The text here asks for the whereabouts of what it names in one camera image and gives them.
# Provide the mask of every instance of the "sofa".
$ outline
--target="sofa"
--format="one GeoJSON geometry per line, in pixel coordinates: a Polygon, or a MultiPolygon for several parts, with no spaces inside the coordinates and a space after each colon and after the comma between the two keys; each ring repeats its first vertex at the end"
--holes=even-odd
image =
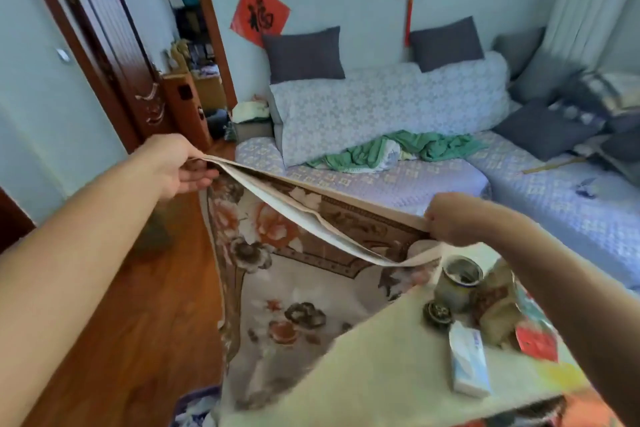
{"type": "Polygon", "coordinates": [[[437,192],[493,199],[540,223],[552,235],[633,291],[640,291],[640,190],[617,172],[588,162],[523,174],[544,163],[491,129],[518,104],[506,91],[502,56],[421,73],[413,63],[348,72],[345,80],[271,86],[275,138],[238,145],[236,161],[412,214],[437,192]],[[313,169],[304,162],[396,130],[472,133],[486,147],[466,159],[406,160],[375,174],[313,169]],[[595,198],[576,187],[597,178],[595,198]]]}

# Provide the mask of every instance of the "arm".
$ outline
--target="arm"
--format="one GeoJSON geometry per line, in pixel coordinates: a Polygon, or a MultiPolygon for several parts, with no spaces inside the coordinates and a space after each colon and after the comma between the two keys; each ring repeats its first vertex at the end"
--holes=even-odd
{"type": "Polygon", "coordinates": [[[163,135],[81,189],[0,256],[0,424],[17,427],[73,346],[159,199],[211,184],[201,156],[163,135]]]}
{"type": "Polygon", "coordinates": [[[484,242],[509,263],[573,357],[626,425],[640,417],[640,300],[540,228],[499,204],[464,194],[434,197],[426,217],[435,238],[484,242]]]}

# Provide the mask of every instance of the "tissue box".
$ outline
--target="tissue box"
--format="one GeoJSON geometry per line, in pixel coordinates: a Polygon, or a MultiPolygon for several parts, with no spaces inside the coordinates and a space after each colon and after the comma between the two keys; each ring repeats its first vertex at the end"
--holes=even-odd
{"type": "Polygon", "coordinates": [[[453,390],[473,397],[491,395],[482,337],[477,329],[456,322],[449,330],[453,390]]]}

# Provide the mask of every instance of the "door frame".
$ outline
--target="door frame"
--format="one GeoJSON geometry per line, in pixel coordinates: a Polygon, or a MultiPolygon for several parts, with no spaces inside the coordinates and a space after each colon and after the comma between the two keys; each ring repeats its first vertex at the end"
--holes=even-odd
{"type": "MultiPolygon", "coordinates": [[[[87,38],[76,33],[74,25],[67,16],[60,0],[44,0],[53,19],[64,36],[67,45],[73,53],[78,65],[89,82],[93,92],[100,101],[104,112],[113,125],[118,137],[122,141],[127,152],[131,153],[140,146],[143,138],[135,127],[132,116],[129,115],[123,96],[119,95],[110,84],[109,75],[100,66],[100,54],[96,54],[96,48],[85,44],[87,38]]],[[[200,0],[211,43],[216,55],[216,62],[220,69],[222,85],[227,97],[227,108],[231,110],[237,105],[236,91],[234,89],[231,72],[227,62],[218,19],[211,0],[200,0]]]]}

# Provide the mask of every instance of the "door handle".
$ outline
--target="door handle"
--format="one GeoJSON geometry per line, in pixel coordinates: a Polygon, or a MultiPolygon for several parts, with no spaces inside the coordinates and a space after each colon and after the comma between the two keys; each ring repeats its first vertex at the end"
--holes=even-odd
{"type": "Polygon", "coordinates": [[[158,93],[158,83],[154,83],[151,87],[151,92],[147,96],[136,95],[136,99],[142,99],[144,101],[151,101],[156,97],[156,93],[158,93]]]}

